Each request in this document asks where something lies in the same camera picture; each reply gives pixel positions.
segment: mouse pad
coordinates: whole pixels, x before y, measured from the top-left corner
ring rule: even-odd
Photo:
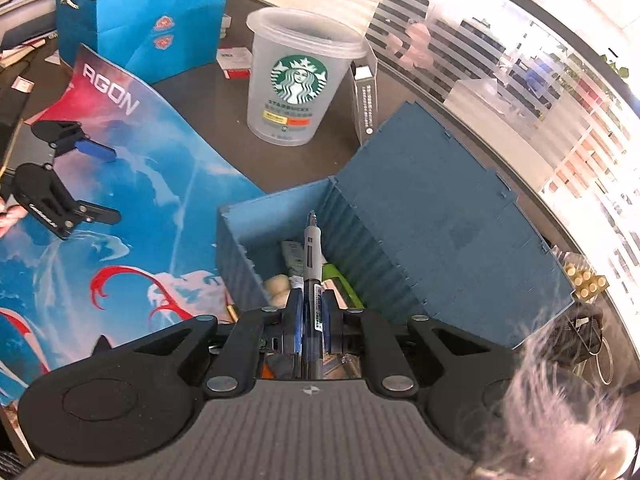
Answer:
[[[216,211],[262,192],[158,93],[82,46],[65,94],[32,120],[82,123],[116,161],[74,150],[54,168],[76,200],[116,208],[62,241],[27,216],[0,239],[0,402],[48,370],[198,314],[230,321]]]

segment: open box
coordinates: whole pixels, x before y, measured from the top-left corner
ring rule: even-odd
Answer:
[[[322,252],[391,323],[427,314],[513,348],[569,307],[572,286],[494,170],[403,104],[337,175],[225,206],[217,264],[239,310],[269,303],[282,240],[315,210]]]

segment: glass partition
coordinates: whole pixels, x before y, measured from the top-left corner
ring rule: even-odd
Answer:
[[[640,348],[640,120],[571,44],[509,0],[265,1],[356,28],[488,143],[607,276]]]

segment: red emblem on bag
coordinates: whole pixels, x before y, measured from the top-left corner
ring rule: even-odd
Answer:
[[[172,20],[168,16],[163,16],[162,18],[156,21],[154,30],[165,30],[166,28],[171,28],[174,25],[175,25],[174,20]]]
[[[173,42],[174,42],[173,36],[163,36],[162,38],[156,38],[154,40],[154,44],[156,48],[159,48],[160,50],[168,49]]]

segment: yellow label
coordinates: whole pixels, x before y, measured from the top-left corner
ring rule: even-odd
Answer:
[[[268,112],[267,110],[262,112],[262,116],[265,119],[267,119],[268,121],[273,121],[274,123],[287,124],[287,118],[286,117],[283,117],[281,115],[272,114],[271,112]]]

